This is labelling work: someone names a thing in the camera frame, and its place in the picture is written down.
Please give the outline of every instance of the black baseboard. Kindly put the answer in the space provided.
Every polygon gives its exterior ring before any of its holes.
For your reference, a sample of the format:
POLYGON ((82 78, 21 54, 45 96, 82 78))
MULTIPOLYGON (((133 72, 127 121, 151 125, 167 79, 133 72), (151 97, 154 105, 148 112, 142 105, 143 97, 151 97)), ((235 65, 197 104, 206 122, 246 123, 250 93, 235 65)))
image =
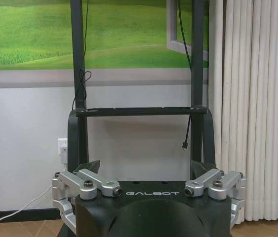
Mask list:
MULTIPOLYGON (((0 211, 0 218, 7 216, 15 211, 0 211)), ((8 217, 0 222, 18 222, 18 221, 41 221, 61 219, 58 209, 33 209, 23 210, 14 216, 8 217)))

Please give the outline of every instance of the wire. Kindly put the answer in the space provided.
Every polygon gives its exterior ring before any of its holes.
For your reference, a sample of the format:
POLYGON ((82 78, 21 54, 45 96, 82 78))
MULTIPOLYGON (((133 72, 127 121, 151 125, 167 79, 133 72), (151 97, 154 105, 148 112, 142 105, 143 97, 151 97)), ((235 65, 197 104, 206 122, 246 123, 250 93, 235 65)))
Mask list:
MULTIPOLYGON (((85 101, 86 98, 87 98, 87 92, 86 92, 86 88, 85 88, 84 83, 86 83, 86 82, 91 78, 91 71, 85 71, 85 72, 83 72, 83 70, 81 69, 81 70, 79 71, 79 73, 80 73, 80 75, 81 75, 81 76, 80 76, 81 78, 80 78, 79 86, 78 86, 78 89, 76 90, 75 95, 78 94, 80 87, 83 87, 83 90, 84 90, 84 98, 83 98, 82 100, 79 100, 79 102, 83 102, 83 101, 85 101), (89 73, 89 77, 88 77, 87 79, 84 79, 86 73, 89 73)), ((74 97, 74 100, 73 100, 73 102, 72 102, 72 110, 73 110, 73 108, 74 108, 74 102, 75 102, 75 101, 76 101, 76 96, 74 97)))
POLYGON ((188 53, 188 49, 187 49, 187 44, 186 44, 186 40, 185 40, 185 33, 184 33, 184 27, 183 27, 183 21, 182 21, 182 10, 181 10, 180 0, 178 0, 178 12, 179 12, 180 31, 182 33, 184 47, 185 47, 185 52, 186 52, 189 68, 190 68, 190 71, 191 71, 192 70, 192 63, 191 63, 191 60, 190 60, 190 57, 189 57, 189 53, 188 53))
POLYGON ((19 209, 18 211, 15 211, 7 216, 4 216, 4 217, 1 217, 0 218, 0 221, 8 218, 8 217, 11 217, 11 216, 14 216, 16 214, 18 214, 19 212, 21 212, 22 210, 24 210, 27 206, 29 206, 31 203, 33 203, 34 201, 38 200, 39 198, 41 198, 43 195, 45 195, 50 189, 52 188, 52 185, 50 185, 41 195, 39 195, 38 197, 36 197, 35 199, 32 199, 29 203, 27 203, 26 205, 24 205, 21 209, 19 209))
MULTIPOLYGON (((184 27, 183 27, 183 21, 182 21, 182 10, 181 10, 180 0, 178 0, 178 12, 179 12, 180 30, 181 30, 182 37, 183 37, 185 53, 186 53, 186 56, 187 56, 187 60, 188 60, 190 71, 192 71, 192 63, 191 63, 191 60, 190 60, 190 57, 189 57, 189 53, 188 53, 188 49, 187 49, 187 44, 186 44, 186 40, 185 40, 185 33, 184 33, 184 27)), ((187 141, 188 141, 189 127, 190 127, 191 121, 192 121, 192 115, 189 115, 188 124, 187 124, 187 131, 186 131, 186 138, 185 138, 185 141, 183 142, 183 149, 184 150, 187 150, 187 148, 188 148, 187 141)))
MULTIPOLYGON (((84 59, 85 59, 85 56, 86 56, 86 35, 87 35, 87 23, 88 23, 88 10, 89 10, 89 0, 87 0, 87 7, 86 7, 85 33, 84 33, 84 53, 83 53, 84 59)), ((79 86, 78 86, 78 88, 75 92, 75 97, 74 97, 73 102, 72 102, 72 110, 74 108, 74 102, 76 102, 76 96, 78 95, 79 90, 80 90, 81 87, 83 87, 83 90, 84 90, 84 98, 82 100, 79 100, 79 102, 84 102, 86 100, 87 92, 86 92, 86 87, 85 87, 84 83, 87 82, 91 78, 91 72, 90 71, 84 72, 84 70, 81 69, 79 71, 79 78, 80 78, 79 86), (86 73, 90 73, 90 76, 86 80, 84 80, 86 73)))

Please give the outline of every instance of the green grass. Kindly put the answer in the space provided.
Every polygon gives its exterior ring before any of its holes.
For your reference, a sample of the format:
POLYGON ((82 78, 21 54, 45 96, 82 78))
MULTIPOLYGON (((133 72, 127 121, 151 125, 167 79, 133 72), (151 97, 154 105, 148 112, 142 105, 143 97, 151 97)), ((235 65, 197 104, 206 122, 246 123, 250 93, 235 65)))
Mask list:
MULTIPOLYGON (((186 6, 183 21, 190 22, 186 6)), ((91 0, 88 68, 188 66, 185 55, 146 45, 166 45, 166 1, 91 0)), ((67 69, 72 62, 68 0, 0 0, 0 70, 67 69)))

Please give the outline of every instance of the wall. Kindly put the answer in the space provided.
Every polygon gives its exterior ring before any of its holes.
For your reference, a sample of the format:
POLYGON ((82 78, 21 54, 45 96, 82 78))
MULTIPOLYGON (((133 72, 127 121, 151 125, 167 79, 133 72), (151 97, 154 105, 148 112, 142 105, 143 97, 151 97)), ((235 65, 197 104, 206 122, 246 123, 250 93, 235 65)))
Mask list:
MULTIPOLYGON (((94 86, 89 107, 188 106, 190 86, 94 86)), ((72 87, 0 89, 0 211, 41 194, 62 170, 57 139, 67 136, 72 87)), ((187 116, 90 118, 90 157, 100 173, 132 180, 185 180, 189 152, 181 149, 187 116)), ((51 192, 32 208, 52 207, 51 192)))

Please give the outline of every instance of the white cable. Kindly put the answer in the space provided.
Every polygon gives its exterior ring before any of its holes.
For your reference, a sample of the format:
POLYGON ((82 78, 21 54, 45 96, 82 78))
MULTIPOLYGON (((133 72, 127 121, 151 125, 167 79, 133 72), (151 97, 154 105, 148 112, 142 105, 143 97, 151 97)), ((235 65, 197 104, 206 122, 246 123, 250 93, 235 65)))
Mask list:
POLYGON ((38 199, 41 198, 43 195, 45 195, 51 188, 52 188, 52 185, 50 185, 41 195, 39 195, 39 196, 36 197, 35 199, 31 200, 31 201, 30 201, 29 203, 27 203, 25 206, 23 206, 20 210, 15 211, 15 212, 13 212, 13 213, 7 215, 7 216, 1 217, 1 218, 0 218, 0 221, 6 219, 6 218, 8 218, 8 217, 11 217, 11 216, 13 216, 13 215, 16 215, 17 213, 21 212, 21 211, 24 210, 27 206, 29 206, 31 203, 33 203, 34 201, 38 200, 38 199))

